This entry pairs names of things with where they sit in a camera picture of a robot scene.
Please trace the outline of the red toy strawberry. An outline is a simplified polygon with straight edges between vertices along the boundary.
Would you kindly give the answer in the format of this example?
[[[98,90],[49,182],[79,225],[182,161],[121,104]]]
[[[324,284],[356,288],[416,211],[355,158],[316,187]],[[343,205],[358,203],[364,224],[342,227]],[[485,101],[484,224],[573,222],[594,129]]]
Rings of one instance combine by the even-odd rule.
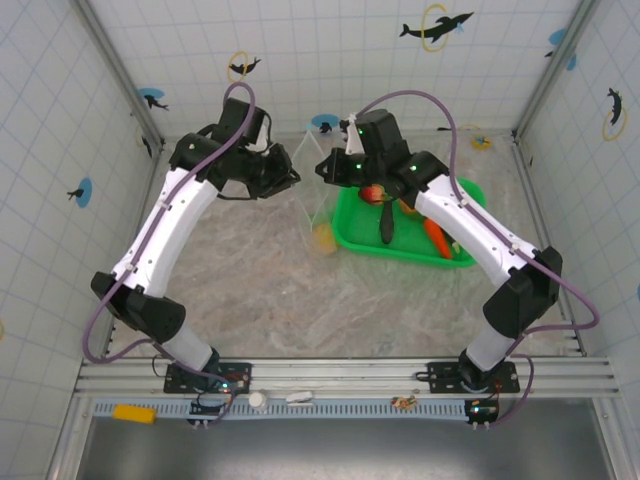
[[[358,195],[363,202],[373,206],[383,205],[389,199],[384,187],[379,184],[361,187]]]

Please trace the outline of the clear zip-top bag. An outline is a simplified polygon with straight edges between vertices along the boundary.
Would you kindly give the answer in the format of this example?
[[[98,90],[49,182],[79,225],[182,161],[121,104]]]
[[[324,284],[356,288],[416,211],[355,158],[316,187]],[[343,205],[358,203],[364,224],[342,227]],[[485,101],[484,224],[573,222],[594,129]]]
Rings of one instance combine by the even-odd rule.
[[[315,173],[316,165],[325,157],[320,144],[308,130],[292,158],[293,166],[301,176],[301,181],[293,188],[298,224],[307,250],[314,255],[322,254],[314,249],[312,229],[322,223],[331,225],[338,194]]]

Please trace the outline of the toy orange fruit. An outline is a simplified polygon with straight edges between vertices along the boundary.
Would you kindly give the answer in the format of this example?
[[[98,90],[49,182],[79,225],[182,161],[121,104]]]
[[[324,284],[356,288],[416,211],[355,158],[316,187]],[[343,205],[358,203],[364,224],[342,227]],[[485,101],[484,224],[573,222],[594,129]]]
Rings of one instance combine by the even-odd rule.
[[[314,249],[322,255],[331,255],[337,250],[331,225],[322,223],[312,229],[312,240]]]

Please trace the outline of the dark toy eggplant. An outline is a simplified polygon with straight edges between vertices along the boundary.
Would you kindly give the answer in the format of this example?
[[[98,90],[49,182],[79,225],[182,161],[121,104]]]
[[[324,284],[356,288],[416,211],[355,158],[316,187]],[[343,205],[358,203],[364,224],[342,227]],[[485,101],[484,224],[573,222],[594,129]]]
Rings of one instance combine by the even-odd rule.
[[[382,213],[379,221],[379,232],[381,242],[389,245],[394,238],[395,221],[393,213],[393,201],[385,201],[382,206]]]

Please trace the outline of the green plastic basket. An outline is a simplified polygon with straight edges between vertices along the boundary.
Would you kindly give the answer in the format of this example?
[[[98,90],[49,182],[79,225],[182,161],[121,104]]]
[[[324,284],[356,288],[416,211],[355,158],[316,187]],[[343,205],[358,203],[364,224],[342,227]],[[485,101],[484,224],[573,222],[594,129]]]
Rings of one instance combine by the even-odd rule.
[[[455,255],[451,250],[452,260],[442,258],[424,230],[424,219],[403,213],[397,204],[393,205],[394,238],[389,245],[384,245],[379,232],[382,206],[366,204],[358,192],[356,188],[340,190],[332,218],[334,237],[340,246],[357,254],[443,269],[467,268],[475,264],[464,249],[461,255]]]

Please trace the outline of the orange toy carrot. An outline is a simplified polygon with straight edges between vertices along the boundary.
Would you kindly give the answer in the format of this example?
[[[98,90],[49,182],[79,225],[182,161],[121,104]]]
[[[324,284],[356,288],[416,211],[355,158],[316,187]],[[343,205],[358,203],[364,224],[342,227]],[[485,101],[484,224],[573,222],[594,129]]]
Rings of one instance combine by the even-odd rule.
[[[430,218],[424,219],[423,227],[440,256],[444,259],[452,260],[453,255],[451,253],[451,247],[449,246],[447,238],[441,227]]]

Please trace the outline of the blue disc dolphin sticker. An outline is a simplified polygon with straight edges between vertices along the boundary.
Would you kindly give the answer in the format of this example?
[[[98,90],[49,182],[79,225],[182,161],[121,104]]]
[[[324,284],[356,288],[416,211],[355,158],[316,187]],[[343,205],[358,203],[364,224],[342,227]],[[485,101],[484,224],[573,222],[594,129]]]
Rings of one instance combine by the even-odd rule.
[[[149,109],[156,108],[165,111],[169,110],[169,106],[162,103],[162,100],[165,97],[165,93],[162,90],[152,87],[143,87],[138,90],[138,93],[147,103]]]

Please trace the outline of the marbled plastic table cover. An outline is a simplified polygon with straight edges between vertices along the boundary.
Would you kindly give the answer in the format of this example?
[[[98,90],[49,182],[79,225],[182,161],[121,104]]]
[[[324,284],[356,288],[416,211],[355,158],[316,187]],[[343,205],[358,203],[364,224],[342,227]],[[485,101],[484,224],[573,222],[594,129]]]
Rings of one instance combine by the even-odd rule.
[[[168,296],[186,323],[225,357],[456,356],[483,328],[494,288],[479,266],[444,269],[357,254],[322,253],[308,217],[329,213],[338,189],[314,165],[337,135],[282,138],[301,150],[301,182],[248,201],[240,184],[203,213],[182,250]]]

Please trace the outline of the small circuit board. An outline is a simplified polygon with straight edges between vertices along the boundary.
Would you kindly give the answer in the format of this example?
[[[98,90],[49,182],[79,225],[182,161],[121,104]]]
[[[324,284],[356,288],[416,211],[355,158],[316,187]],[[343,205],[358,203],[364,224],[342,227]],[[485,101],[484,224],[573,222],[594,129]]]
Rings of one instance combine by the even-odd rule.
[[[467,423],[476,426],[486,426],[499,417],[499,401],[491,399],[466,400],[464,404]]]
[[[227,400],[217,405],[205,405],[196,398],[190,404],[188,423],[194,430],[199,428],[208,429],[210,425],[215,425],[224,419],[233,406],[235,395],[231,395]]]

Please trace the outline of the yellow rectangular block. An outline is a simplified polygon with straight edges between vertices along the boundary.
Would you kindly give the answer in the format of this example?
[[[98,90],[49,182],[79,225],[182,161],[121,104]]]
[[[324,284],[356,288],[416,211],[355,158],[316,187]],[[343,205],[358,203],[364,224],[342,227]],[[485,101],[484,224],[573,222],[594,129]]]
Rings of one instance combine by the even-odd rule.
[[[156,420],[156,410],[151,407],[143,407],[129,404],[116,404],[112,418],[145,425],[152,425]]]

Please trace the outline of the left aluminium side rail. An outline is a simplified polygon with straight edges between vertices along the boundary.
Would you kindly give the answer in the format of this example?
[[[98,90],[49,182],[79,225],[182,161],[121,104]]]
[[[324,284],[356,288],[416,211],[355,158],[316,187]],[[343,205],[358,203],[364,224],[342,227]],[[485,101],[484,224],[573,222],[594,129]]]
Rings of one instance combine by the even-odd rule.
[[[153,158],[151,172],[143,184],[138,210],[134,217],[134,227],[128,240],[129,245],[134,242],[138,232],[144,225],[149,212],[153,208],[153,203],[157,200],[164,182],[168,157],[168,146],[165,145],[162,151],[157,153]],[[109,339],[105,347],[105,353],[108,356],[113,356],[135,341],[142,339],[141,332],[131,330],[121,320],[113,319],[111,321],[111,327],[112,330],[109,334]]]

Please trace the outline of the aluminium frame post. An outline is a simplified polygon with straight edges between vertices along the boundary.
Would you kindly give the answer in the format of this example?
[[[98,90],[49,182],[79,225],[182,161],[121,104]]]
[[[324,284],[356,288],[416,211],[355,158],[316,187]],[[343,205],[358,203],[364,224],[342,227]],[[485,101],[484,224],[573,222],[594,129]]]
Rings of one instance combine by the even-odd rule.
[[[102,25],[95,8],[90,0],[69,0],[69,3],[80,19],[83,28],[100,54],[108,71],[114,77],[120,92],[124,95],[133,117],[138,121],[142,130],[142,136],[145,137],[152,148],[160,152],[163,147],[163,136],[152,119],[147,103],[139,94],[121,56]]]
[[[580,0],[578,3],[573,17],[565,29],[563,38],[555,46],[550,57],[550,63],[537,83],[517,126],[512,131],[512,136],[516,142],[519,142],[530,129],[547,98],[566,70],[569,61],[576,54],[580,39],[591,23],[601,2],[602,0]]]

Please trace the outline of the right aluminium frame post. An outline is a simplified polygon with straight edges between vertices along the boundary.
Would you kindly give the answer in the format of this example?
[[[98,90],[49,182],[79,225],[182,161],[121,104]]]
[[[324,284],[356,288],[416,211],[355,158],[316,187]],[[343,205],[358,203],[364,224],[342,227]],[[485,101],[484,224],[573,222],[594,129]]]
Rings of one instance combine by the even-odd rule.
[[[602,0],[580,0],[578,3],[573,17],[565,29],[563,38],[555,46],[550,57],[550,63],[537,83],[517,126],[512,131],[512,136],[516,142],[519,142],[530,129],[547,98],[566,70],[569,61],[576,54],[580,39],[591,23],[601,2]]]

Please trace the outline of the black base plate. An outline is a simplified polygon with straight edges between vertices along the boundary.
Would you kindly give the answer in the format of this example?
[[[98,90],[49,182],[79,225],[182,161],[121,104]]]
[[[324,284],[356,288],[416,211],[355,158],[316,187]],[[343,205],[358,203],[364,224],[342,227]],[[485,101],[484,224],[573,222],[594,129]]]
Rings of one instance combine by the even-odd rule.
[[[513,362],[501,362],[489,372],[481,372],[478,378],[463,372],[463,367],[453,361],[435,361],[426,364],[426,380],[433,394],[489,394],[499,389],[501,393],[519,393],[519,377]]]
[[[222,377],[223,382],[187,372],[170,364],[164,377],[163,392],[167,394],[229,393],[233,388],[238,394],[249,392],[252,365],[250,363],[223,362],[213,367],[213,373]]]

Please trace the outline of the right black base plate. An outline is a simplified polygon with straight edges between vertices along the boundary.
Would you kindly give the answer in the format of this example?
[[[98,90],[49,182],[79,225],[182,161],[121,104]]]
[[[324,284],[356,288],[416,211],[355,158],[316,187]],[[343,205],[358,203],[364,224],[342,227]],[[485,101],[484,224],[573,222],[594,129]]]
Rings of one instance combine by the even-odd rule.
[[[478,378],[463,372],[463,367],[453,361],[435,361],[426,364],[426,380],[433,394],[489,394],[499,389],[501,393],[519,393],[519,377],[513,362],[501,362],[489,372],[481,372]]]

